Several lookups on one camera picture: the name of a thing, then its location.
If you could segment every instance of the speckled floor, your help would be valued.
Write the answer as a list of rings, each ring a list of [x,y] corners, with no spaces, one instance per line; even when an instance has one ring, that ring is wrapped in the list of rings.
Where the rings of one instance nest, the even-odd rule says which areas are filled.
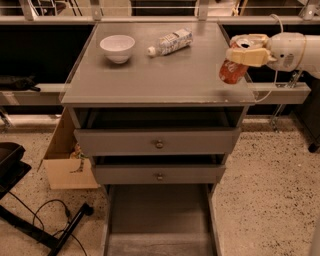
[[[294,117],[279,121],[280,133],[268,119],[245,119],[243,132],[227,161],[227,170],[217,186],[213,203],[223,256],[308,255],[315,224],[320,216],[320,152],[311,154],[310,141]],[[106,200],[100,189],[50,190],[41,159],[52,130],[9,130],[0,141],[17,142],[26,149],[23,161],[32,170],[12,192],[33,211],[50,199],[63,200],[75,214],[82,203],[94,207],[74,235],[87,255],[101,254]],[[32,215],[11,195],[1,205],[32,221]],[[66,216],[60,203],[39,212],[49,233],[63,229]],[[0,255],[47,255],[48,249],[0,220]],[[84,255],[70,238],[61,254]]]

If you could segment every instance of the white bowl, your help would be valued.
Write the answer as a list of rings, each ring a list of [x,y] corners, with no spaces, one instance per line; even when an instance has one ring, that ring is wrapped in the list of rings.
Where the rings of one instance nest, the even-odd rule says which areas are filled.
[[[114,35],[104,38],[100,42],[100,47],[109,60],[122,64],[131,57],[134,44],[135,40],[130,36]]]

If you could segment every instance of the black cable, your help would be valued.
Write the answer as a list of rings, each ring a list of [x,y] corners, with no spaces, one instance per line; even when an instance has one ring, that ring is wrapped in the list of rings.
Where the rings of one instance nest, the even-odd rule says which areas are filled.
[[[64,208],[65,208],[65,214],[66,214],[66,216],[67,216],[67,218],[68,218],[68,221],[67,221],[67,223],[66,223],[66,227],[67,227],[67,225],[70,223],[70,222],[69,222],[69,219],[70,219],[70,216],[71,216],[70,210],[68,209],[67,205],[66,205],[62,200],[60,200],[60,199],[52,199],[52,200],[49,200],[49,201],[45,202],[44,204],[42,204],[42,205],[38,208],[38,210],[37,210],[36,212],[33,212],[19,197],[17,197],[15,194],[13,194],[13,193],[10,192],[10,191],[9,191],[8,193],[9,193],[10,195],[12,195],[16,200],[18,200],[29,212],[31,212],[31,213],[33,214],[32,225],[34,225],[34,221],[35,221],[35,219],[37,219],[37,220],[40,222],[41,226],[42,226],[42,231],[44,231],[44,224],[43,224],[42,220],[37,216],[37,213],[42,209],[42,207],[44,207],[45,205],[47,205],[48,203],[51,203],[51,202],[60,202],[60,203],[64,206]],[[65,231],[66,227],[65,227],[63,230],[57,231],[57,232],[54,233],[52,236],[56,236],[57,234]],[[71,236],[78,242],[78,244],[80,245],[82,251],[84,252],[84,255],[87,256],[87,252],[86,252],[86,250],[84,249],[84,247],[83,247],[83,245],[81,244],[81,242],[79,241],[79,239],[76,238],[73,234],[71,234]]]
[[[67,216],[67,218],[68,218],[68,222],[69,222],[69,219],[70,219],[70,217],[71,217],[71,212],[70,212],[70,210],[68,209],[67,205],[66,205],[62,200],[60,200],[60,199],[52,199],[52,200],[49,200],[49,201],[45,202],[44,204],[42,204],[42,205],[38,208],[38,210],[35,212],[35,214],[34,214],[34,216],[33,216],[32,225],[34,225],[35,218],[38,218],[38,216],[37,216],[38,212],[39,212],[45,205],[47,205],[47,204],[49,204],[49,203],[52,203],[52,202],[59,202],[59,203],[61,203],[61,204],[64,206],[65,214],[66,214],[66,216]]]
[[[64,232],[64,229],[57,231],[57,232],[54,233],[52,236],[56,236],[56,235],[58,235],[58,234],[61,233],[61,232]],[[81,247],[84,255],[85,255],[85,256],[88,256],[86,250],[84,249],[84,247],[83,247],[82,243],[79,241],[79,239],[76,238],[73,234],[71,234],[71,236],[74,238],[74,240],[76,240],[76,241],[78,242],[78,244],[80,245],[80,247]]]
[[[37,218],[37,220],[40,222],[41,226],[42,226],[42,231],[44,231],[44,224],[41,221],[41,219],[24,203],[22,202],[22,200],[17,197],[15,194],[13,194],[12,192],[8,192],[10,195],[12,195],[15,199],[17,199],[29,212],[31,212],[33,214],[34,218]]]

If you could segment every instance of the drawer knob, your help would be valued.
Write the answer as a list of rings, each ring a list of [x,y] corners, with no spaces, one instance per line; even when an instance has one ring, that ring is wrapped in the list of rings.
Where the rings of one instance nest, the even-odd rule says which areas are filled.
[[[157,140],[155,143],[155,146],[157,149],[162,149],[163,148],[163,142],[162,140]]]
[[[162,175],[162,173],[158,173],[158,174],[156,174],[156,176],[157,176],[157,180],[158,180],[158,181],[163,181],[163,175]]]

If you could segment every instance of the cabinet top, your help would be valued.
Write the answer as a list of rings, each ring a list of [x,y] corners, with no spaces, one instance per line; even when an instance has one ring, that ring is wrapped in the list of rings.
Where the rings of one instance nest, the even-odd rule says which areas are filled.
[[[167,56],[150,58],[147,48],[166,34],[190,28],[193,43]],[[100,41],[110,35],[133,37],[133,55],[110,62]],[[99,23],[62,99],[65,106],[121,104],[252,105],[245,79],[228,85],[219,78],[228,44],[214,22]]]

